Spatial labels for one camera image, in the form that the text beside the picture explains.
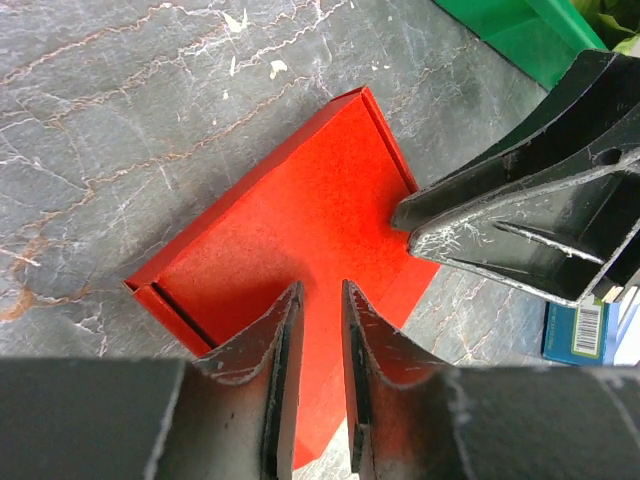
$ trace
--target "red cardboard tray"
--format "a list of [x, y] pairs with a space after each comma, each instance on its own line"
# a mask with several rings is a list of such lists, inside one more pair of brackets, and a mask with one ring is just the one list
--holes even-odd
[[389, 226], [417, 190], [368, 88], [331, 101], [126, 284], [195, 355], [305, 285], [295, 468], [318, 458], [345, 416], [341, 285], [404, 324], [437, 270]]

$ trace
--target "marble countertop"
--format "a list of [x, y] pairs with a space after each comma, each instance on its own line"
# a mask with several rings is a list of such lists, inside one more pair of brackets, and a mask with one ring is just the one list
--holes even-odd
[[[0, 354], [188, 355], [121, 286], [332, 97], [375, 94], [420, 185], [545, 92], [431, 2], [0, 2]], [[540, 361], [544, 302], [441, 269], [406, 326]], [[299, 478], [347, 475], [341, 430]]]

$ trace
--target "green plastic container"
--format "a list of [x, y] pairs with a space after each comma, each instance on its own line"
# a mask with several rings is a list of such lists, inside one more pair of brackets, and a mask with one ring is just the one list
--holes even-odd
[[578, 53], [607, 49], [569, 0], [435, 0], [551, 90]]

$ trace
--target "barcode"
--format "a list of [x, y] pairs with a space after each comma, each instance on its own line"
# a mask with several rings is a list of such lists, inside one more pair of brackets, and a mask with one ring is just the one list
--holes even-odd
[[598, 355], [600, 310], [581, 308], [573, 332], [573, 351], [583, 355]]

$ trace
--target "barcode label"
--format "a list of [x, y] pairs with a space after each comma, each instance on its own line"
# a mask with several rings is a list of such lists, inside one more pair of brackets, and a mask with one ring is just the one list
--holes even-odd
[[572, 351], [578, 355], [597, 357], [600, 349], [602, 307], [595, 303], [595, 298], [585, 303], [576, 312]]

